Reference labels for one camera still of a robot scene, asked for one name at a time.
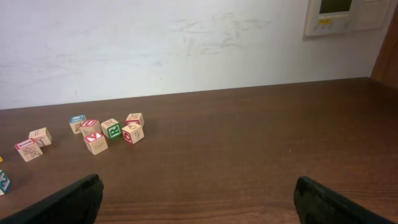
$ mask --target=wooden block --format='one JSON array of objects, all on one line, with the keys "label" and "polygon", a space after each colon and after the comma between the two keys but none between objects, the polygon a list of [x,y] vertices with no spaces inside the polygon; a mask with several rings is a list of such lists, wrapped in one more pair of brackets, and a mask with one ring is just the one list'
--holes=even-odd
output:
[{"label": "wooden block", "polygon": [[136,123],[131,123],[122,128],[123,138],[130,144],[135,144],[144,137],[142,126]]},{"label": "wooden block", "polygon": [[8,176],[0,170],[0,195],[4,195],[8,192],[11,186],[11,180]]},{"label": "wooden block", "polygon": [[109,139],[114,139],[122,135],[122,128],[115,119],[111,118],[101,123],[102,132]]},{"label": "wooden block", "polygon": [[98,120],[86,120],[80,126],[81,133],[83,137],[87,135],[94,134],[95,132],[101,133],[101,124]]},{"label": "wooden block", "polygon": [[43,154],[35,139],[28,139],[15,145],[19,154],[24,158],[25,162],[31,161]]},{"label": "wooden block", "polygon": [[85,137],[85,142],[88,150],[94,155],[108,148],[104,135],[98,132],[87,135]]},{"label": "wooden block", "polygon": [[69,124],[72,128],[73,133],[81,133],[80,126],[83,122],[86,121],[86,115],[79,115],[70,118]]},{"label": "wooden block", "polygon": [[142,116],[142,113],[129,114],[129,116],[127,116],[127,119],[126,119],[126,125],[129,125],[131,123],[136,123],[143,127],[144,126],[144,117]]},{"label": "wooden block", "polygon": [[51,135],[47,128],[31,131],[29,138],[35,139],[39,147],[48,146],[52,142]]}]

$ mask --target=dark brown tabletop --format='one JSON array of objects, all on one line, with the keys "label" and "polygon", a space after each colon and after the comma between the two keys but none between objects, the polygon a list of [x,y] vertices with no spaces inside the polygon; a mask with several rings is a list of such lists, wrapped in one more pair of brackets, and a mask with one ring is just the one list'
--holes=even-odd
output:
[{"label": "dark brown tabletop", "polygon": [[[95,156],[68,123],[129,113],[145,138]],[[95,173],[96,223],[298,223],[307,175],[398,222],[398,91],[368,78],[1,110],[0,127],[0,218]],[[14,145],[43,127],[53,144],[25,162]]]}]

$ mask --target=green block face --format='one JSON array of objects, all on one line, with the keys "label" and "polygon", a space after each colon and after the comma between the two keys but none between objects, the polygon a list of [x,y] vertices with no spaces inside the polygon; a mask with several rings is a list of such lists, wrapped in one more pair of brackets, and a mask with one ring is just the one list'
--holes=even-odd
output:
[{"label": "green block face", "polygon": [[122,135],[122,129],[120,128],[120,124],[115,124],[114,126],[110,126],[107,129],[109,139],[114,139]]}]

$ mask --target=white wall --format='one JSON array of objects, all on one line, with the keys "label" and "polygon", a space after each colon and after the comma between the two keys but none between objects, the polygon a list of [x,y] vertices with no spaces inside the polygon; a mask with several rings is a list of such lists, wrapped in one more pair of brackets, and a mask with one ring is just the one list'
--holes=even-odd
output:
[{"label": "white wall", "polygon": [[0,108],[370,76],[388,23],[305,40],[307,5],[0,0]]}]

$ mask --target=black object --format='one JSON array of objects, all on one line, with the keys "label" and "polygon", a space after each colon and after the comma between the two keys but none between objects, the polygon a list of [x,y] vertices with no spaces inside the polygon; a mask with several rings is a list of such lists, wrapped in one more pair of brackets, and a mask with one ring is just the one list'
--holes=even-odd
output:
[{"label": "black object", "polygon": [[294,204],[301,224],[391,224],[338,193],[310,179],[298,178]]},{"label": "black object", "polygon": [[0,220],[0,224],[92,224],[102,201],[104,184],[96,174]]}]

